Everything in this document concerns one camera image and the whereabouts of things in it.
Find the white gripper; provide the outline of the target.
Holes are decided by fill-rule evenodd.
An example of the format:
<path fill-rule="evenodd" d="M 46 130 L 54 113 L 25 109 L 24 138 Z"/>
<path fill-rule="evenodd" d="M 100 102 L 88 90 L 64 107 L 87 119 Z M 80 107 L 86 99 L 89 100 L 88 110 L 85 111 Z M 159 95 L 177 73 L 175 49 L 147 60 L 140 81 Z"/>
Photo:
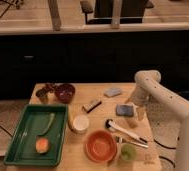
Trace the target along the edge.
<path fill-rule="evenodd" d="M 127 98 L 126 103 L 132 102 L 137 106 L 137 117 L 138 120 L 143 120 L 145 116 L 145 107 L 143 107 L 149 100 L 149 94 L 142 89 L 140 86 L 136 85 L 134 90 L 132 91 L 131 95 Z"/>

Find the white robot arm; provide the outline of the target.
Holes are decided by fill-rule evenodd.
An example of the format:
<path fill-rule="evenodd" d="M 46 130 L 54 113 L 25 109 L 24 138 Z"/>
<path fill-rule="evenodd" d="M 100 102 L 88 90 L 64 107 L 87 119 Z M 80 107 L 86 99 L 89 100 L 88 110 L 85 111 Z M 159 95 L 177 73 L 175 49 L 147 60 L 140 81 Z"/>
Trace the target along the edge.
<path fill-rule="evenodd" d="M 181 123 L 174 171 L 189 171 L 189 101 L 162 86 L 161 74 L 157 70 L 138 71 L 134 80 L 136 86 L 129 99 L 135 105 L 144 106 L 152 96 Z"/>

